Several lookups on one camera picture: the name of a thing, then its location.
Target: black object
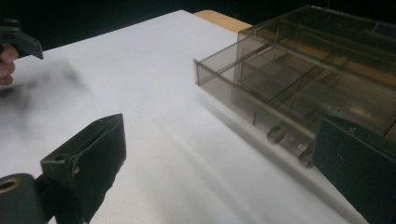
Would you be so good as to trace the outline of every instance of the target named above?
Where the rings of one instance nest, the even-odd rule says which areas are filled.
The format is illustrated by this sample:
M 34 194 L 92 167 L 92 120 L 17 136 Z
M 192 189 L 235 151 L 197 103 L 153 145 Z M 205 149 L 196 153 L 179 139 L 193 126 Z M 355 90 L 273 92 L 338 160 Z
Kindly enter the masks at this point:
M 396 145 L 344 119 L 324 117 L 313 163 L 370 223 L 396 223 Z
M 125 158 L 122 115 L 91 123 L 41 161 L 37 180 L 0 179 L 0 223 L 89 223 Z
M 0 43 L 15 45 L 17 49 L 24 53 L 34 55 L 39 59 L 44 58 L 40 42 L 24 34 L 18 20 L 0 20 Z

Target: white table surface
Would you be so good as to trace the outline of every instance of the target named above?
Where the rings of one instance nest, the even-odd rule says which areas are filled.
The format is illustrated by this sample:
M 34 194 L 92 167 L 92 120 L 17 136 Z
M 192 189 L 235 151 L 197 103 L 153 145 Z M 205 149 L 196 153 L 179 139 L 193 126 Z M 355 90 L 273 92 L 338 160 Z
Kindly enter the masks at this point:
M 127 160 L 92 223 L 363 222 L 248 144 L 224 114 L 244 121 L 195 85 L 193 59 L 235 41 L 177 11 L 17 60 L 14 92 L 0 98 L 0 176 L 39 176 L 47 154 L 122 113 Z

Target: black background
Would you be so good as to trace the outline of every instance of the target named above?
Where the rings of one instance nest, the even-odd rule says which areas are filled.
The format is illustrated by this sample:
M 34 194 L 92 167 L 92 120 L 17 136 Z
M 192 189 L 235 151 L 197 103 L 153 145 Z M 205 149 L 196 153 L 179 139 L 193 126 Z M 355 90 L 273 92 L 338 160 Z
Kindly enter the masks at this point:
M 176 10 L 212 9 L 257 24 L 307 4 L 396 23 L 393 0 L 0 0 L 0 16 L 53 49 Z

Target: finger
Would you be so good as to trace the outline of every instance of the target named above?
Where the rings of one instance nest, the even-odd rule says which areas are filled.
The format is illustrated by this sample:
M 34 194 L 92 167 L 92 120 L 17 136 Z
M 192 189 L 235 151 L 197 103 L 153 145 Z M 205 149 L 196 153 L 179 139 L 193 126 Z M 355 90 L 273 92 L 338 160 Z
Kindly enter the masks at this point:
M 0 59 L 4 63 L 12 63 L 20 56 L 18 51 L 10 44 L 3 44 L 3 49 L 0 53 Z
M 11 76 L 15 72 L 14 63 L 0 63 L 0 77 Z
M 13 81 L 12 76 L 0 77 L 0 86 L 11 85 L 12 81 Z

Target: transparent plastic organizer box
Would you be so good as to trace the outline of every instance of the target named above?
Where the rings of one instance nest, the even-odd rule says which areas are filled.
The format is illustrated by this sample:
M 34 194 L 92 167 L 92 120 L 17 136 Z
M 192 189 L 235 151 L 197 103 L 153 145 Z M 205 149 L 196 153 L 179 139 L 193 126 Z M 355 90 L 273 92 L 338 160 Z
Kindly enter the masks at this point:
M 396 143 L 396 26 L 306 6 L 196 62 L 197 84 L 303 159 L 323 115 Z

